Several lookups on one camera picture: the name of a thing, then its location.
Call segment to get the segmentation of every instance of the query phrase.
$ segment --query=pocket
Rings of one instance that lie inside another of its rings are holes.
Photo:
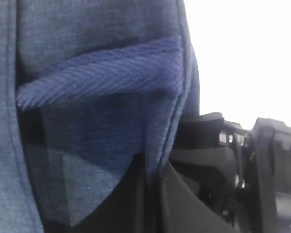
[[[182,91],[182,47],[173,36],[64,61],[23,85],[17,104],[32,109],[65,99],[115,93]]]

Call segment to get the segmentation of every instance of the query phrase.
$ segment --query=blue herringbone fabric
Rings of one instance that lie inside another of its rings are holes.
[[[36,167],[49,178],[33,173],[47,218],[71,225],[84,219],[112,192],[135,154],[146,154],[151,182],[160,158],[155,150],[163,147],[166,120],[182,91],[179,36],[87,53],[23,85],[18,105],[44,113],[51,165]]]
[[[103,52],[93,52],[51,67],[17,95],[22,109],[57,101],[113,93],[182,89],[180,37]]]

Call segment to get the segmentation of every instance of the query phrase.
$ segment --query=white background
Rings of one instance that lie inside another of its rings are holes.
[[[201,114],[251,129],[291,127],[291,0],[185,0],[201,82]]]

